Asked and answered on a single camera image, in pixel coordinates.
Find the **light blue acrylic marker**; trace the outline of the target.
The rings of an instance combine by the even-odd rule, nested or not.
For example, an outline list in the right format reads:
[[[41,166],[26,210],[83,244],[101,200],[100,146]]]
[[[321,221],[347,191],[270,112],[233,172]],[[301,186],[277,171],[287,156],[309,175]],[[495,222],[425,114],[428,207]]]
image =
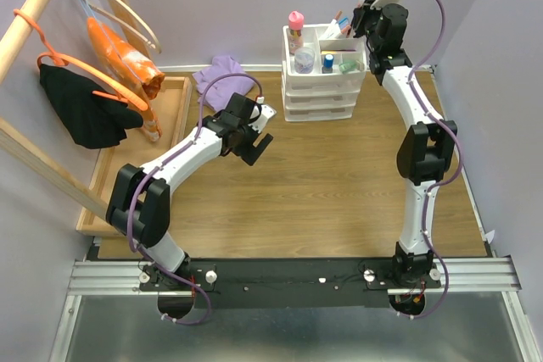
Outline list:
[[[328,35],[327,39],[338,39],[337,35],[340,32],[342,28],[344,28],[346,25],[349,25],[349,19],[343,18],[340,21],[336,23],[334,28],[332,29],[331,33]]]

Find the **pink cap white marker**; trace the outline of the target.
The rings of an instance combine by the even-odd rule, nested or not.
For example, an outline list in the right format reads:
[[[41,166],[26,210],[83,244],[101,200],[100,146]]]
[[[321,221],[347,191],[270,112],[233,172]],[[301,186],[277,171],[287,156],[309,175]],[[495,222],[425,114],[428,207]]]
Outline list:
[[[340,17],[342,15],[342,11],[339,10],[336,15],[334,16],[334,18],[332,19],[332,21],[330,22],[330,24],[327,26],[327,29],[325,30],[325,32],[322,34],[321,36],[321,39],[322,40],[328,40],[327,37],[328,35],[331,33],[332,29],[334,28],[334,26],[336,25],[336,23],[340,20]]]

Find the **grey blue cap glue bottle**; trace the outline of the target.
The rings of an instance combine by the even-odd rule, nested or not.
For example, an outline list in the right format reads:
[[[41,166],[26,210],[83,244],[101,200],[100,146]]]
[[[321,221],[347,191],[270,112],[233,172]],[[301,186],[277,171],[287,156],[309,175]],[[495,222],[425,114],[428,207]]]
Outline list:
[[[322,60],[322,73],[331,74],[333,72],[334,55],[327,53],[323,56]]]

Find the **pink cap crayon bottle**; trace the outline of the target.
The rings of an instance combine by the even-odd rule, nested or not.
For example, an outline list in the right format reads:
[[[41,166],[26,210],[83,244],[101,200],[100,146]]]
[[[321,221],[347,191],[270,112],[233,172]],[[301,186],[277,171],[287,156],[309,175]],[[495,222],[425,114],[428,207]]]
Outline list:
[[[294,55],[304,44],[302,36],[304,23],[305,17],[301,12],[292,11],[288,15],[288,50],[291,55]]]

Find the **clear round jar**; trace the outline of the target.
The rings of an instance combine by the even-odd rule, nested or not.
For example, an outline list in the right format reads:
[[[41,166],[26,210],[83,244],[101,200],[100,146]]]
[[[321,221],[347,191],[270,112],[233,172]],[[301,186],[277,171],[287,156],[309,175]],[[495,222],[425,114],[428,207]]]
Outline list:
[[[315,53],[310,47],[300,47],[294,52],[294,70],[298,74],[310,74],[315,63]]]

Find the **white plastic drawer organizer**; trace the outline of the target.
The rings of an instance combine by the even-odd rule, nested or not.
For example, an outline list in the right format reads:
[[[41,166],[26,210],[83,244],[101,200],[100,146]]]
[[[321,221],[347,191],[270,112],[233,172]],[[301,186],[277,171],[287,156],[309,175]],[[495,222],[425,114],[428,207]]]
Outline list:
[[[326,29],[326,24],[304,26],[303,47],[313,49],[315,63],[310,74],[298,74],[294,70],[294,55],[288,50],[288,27],[283,27],[282,99],[287,122],[346,120],[354,113],[367,72],[365,46],[362,40],[353,38],[322,40]],[[341,49],[357,52],[335,54],[333,72],[323,74],[321,50]],[[365,69],[341,74],[339,65],[347,60],[360,61]]]

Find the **red gel pen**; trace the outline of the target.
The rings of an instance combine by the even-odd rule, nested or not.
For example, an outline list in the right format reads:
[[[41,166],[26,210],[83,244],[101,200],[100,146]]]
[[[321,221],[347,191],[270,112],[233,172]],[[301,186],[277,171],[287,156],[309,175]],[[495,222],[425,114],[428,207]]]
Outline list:
[[[353,16],[350,22],[350,28],[348,30],[347,37],[359,38],[363,35],[362,20],[365,13],[364,3],[365,0],[358,0],[357,5],[353,9]]]

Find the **brown cap white marker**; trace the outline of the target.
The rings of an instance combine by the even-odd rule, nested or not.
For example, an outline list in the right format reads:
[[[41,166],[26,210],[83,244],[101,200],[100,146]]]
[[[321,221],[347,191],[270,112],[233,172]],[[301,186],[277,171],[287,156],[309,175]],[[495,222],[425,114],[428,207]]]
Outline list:
[[[349,37],[349,34],[350,34],[350,31],[351,31],[351,26],[350,25],[346,25],[344,28],[342,28],[340,30],[340,32],[338,33],[337,35],[337,38],[340,39],[340,38],[348,38]]]

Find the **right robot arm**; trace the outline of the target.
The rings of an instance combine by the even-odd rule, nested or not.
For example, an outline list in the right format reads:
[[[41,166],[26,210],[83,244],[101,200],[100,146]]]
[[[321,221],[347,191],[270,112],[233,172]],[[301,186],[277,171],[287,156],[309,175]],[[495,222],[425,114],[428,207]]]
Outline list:
[[[456,123],[433,108],[402,47],[408,11],[398,0],[363,0],[351,21],[366,40],[369,69],[392,97],[406,126],[396,166],[406,184],[404,225],[395,245],[389,278],[399,287],[440,284],[434,266],[432,223],[439,184],[451,167]]]

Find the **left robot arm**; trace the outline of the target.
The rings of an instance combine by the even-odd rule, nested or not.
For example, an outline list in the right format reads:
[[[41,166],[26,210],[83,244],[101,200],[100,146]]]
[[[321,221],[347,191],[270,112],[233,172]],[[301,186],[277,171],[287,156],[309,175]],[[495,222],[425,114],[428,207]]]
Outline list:
[[[227,106],[199,120],[189,135],[157,159],[118,171],[106,221],[160,265],[159,279],[171,290],[188,279],[188,255],[174,242],[169,227],[175,190],[204,164],[232,153],[254,165],[273,140],[263,130],[277,111],[264,103],[233,94]]]

